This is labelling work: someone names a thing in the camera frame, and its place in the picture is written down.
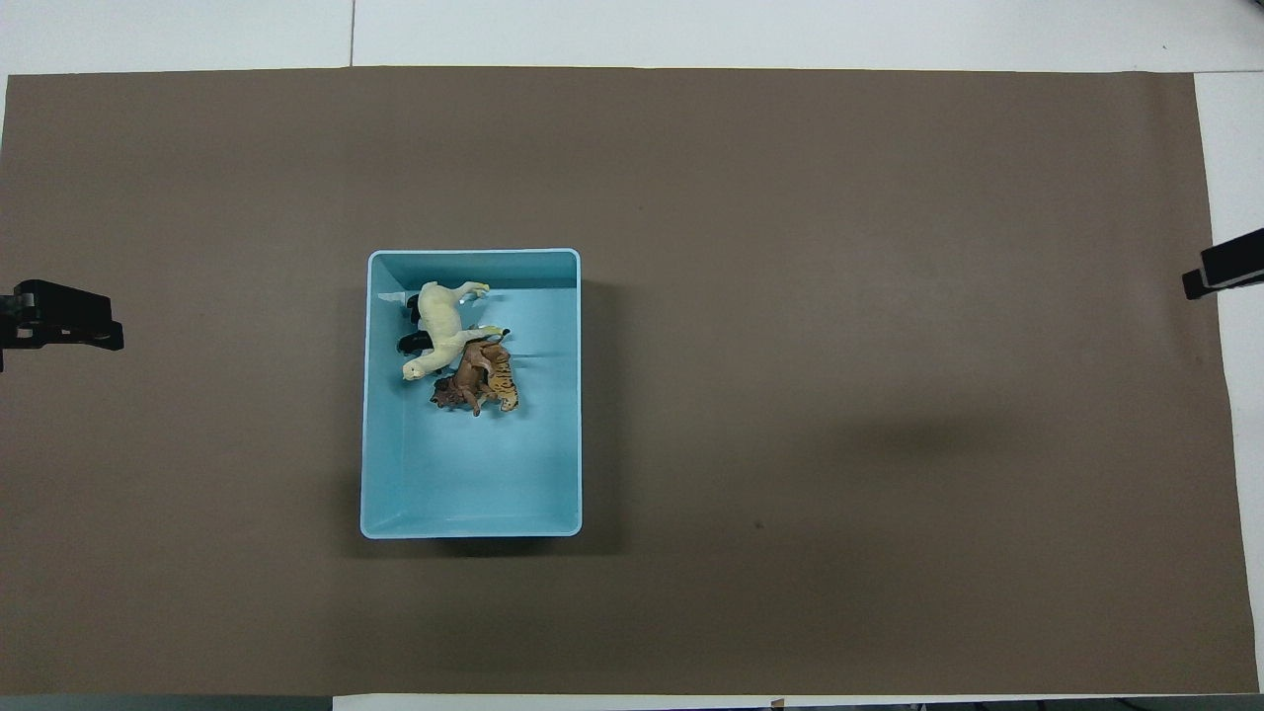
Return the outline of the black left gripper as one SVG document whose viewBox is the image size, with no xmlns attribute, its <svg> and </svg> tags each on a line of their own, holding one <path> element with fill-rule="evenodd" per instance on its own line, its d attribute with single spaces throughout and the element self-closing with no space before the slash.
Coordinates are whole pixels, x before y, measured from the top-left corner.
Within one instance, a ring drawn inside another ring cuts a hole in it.
<svg viewBox="0 0 1264 711">
<path fill-rule="evenodd" d="M 38 339 L 21 318 L 35 306 Z M 20 280 L 1 296 L 1 352 L 39 350 L 40 345 L 83 344 L 99 350 L 123 350 L 123 324 L 112 319 L 112 301 L 104 295 L 51 280 Z M 4 369 L 1 356 L 1 369 Z"/>
</svg>

